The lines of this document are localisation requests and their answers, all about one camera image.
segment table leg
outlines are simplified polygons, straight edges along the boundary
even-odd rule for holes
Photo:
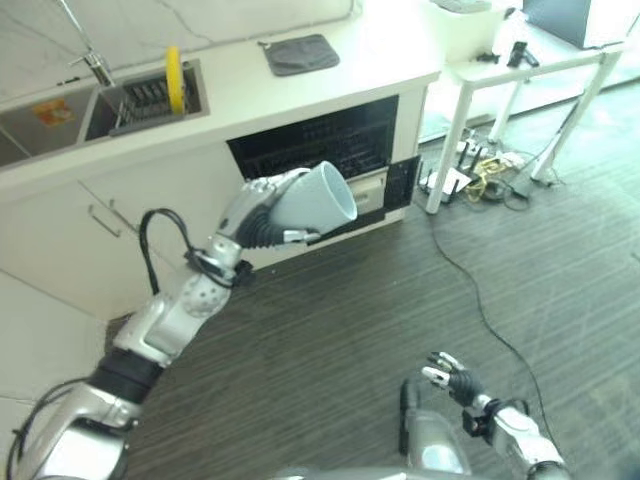
[[[540,158],[538,158],[538,160],[536,161],[535,167],[531,172],[531,178],[533,180],[542,180],[547,169],[553,166],[553,161],[558,155],[558,152],[565,144],[565,142],[569,138],[569,135],[584,115],[584,112],[591,104],[591,101],[600,91],[602,84],[604,83],[607,76],[611,73],[611,70],[613,70],[613,67],[615,67],[618,59],[620,58],[620,55],[622,55],[622,52],[602,54],[602,61],[600,63],[600,66],[598,67],[598,70],[593,76],[593,79],[585,87],[582,96],[578,100],[578,103],[576,103],[567,119],[560,126],[560,129],[556,133],[556,136],[553,138],[546,150],[540,155]]]
[[[511,83],[511,85],[509,86],[509,93],[505,98],[504,103],[500,107],[500,111],[496,116],[496,121],[493,124],[491,133],[489,133],[489,137],[487,138],[489,142],[497,142],[502,138],[502,134],[504,133],[504,128],[507,126],[509,115],[511,115],[511,109],[513,108],[513,104],[515,103],[516,97],[518,96],[518,92],[520,91],[520,87],[522,86],[522,83],[523,83],[523,80],[518,80],[517,82]]]
[[[467,122],[467,115],[469,114],[469,106],[473,98],[473,87],[467,82],[463,82],[460,87],[460,94],[458,95],[458,103],[456,104],[456,111],[451,121],[451,128],[447,134],[447,138],[444,141],[444,148],[442,155],[440,156],[440,165],[438,167],[438,175],[436,177],[435,184],[429,192],[429,198],[427,200],[426,211],[427,213],[437,213],[438,207],[440,207],[440,200],[442,199],[442,188],[447,178],[449,169],[453,166],[454,157],[456,154],[456,147],[462,137],[464,126]]]

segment cabinet handle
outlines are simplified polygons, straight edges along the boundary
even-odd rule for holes
[[[102,220],[100,220],[98,217],[96,217],[96,214],[93,213],[93,205],[89,205],[89,216],[93,218],[96,222],[98,222],[100,225],[102,225],[102,228],[104,228],[107,232],[109,232],[114,237],[120,238],[120,235],[122,235],[122,232],[120,230],[114,230],[109,225],[107,225]]]
[[[109,200],[109,210],[111,210],[111,213],[113,213],[116,217],[118,217],[120,219],[120,221],[122,223],[124,223],[133,232],[138,233],[140,231],[140,227],[138,227],[138,226],[134,225],[133,223],[131,223],[129,220],[127,220],[125,218],[124,215],[122,215],[118,211],[118,209],[116,208],[116,201],[113,198],[111,200]]]

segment white bin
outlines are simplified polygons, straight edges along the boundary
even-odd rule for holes
[[[442,51],[445,62],[473,60],[490,53],[504,21],[504,6],[477,13],[454,13],[421,0],[427,31]]]

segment white cup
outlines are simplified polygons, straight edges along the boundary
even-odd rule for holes
[[[329,162],[322,162],[296,180],[271,209],[271,221],[289,229],[322,235],[358,216],[353,193]]]

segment gray cloth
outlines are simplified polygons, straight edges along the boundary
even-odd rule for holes
[[[276,43],[258,42],[274,75],[284,77],[334,67],[340,57],[322,35],[292,38]]]

